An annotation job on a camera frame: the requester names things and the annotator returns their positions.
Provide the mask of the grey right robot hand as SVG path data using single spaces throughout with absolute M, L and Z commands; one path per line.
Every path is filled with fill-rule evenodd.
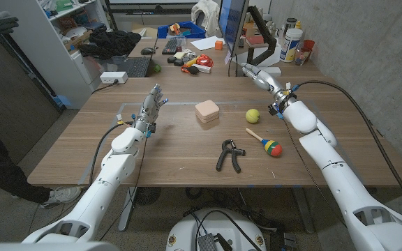
M 253 82 L 261 89 L 270 93 L 274 100 L 274 109 L 283 113 L 288 107 L 288 101 L 294 98 L 290 84 L 283 86 L 276 79 L 274 79 L 268 72 L 259 69 L 249 63 L 240 63 L 242 72 L 245 76 L 250 77 Z

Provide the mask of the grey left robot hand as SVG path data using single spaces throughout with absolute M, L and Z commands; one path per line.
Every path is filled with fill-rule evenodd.
M 145 97 L 140 106 L 137 116 L 134 118 L 134 128 L 140 130 L 145 135 L 156 131 L 156 119 L 160 108 L 168 102 L 163 97 L 160 84 L 156 84 Z

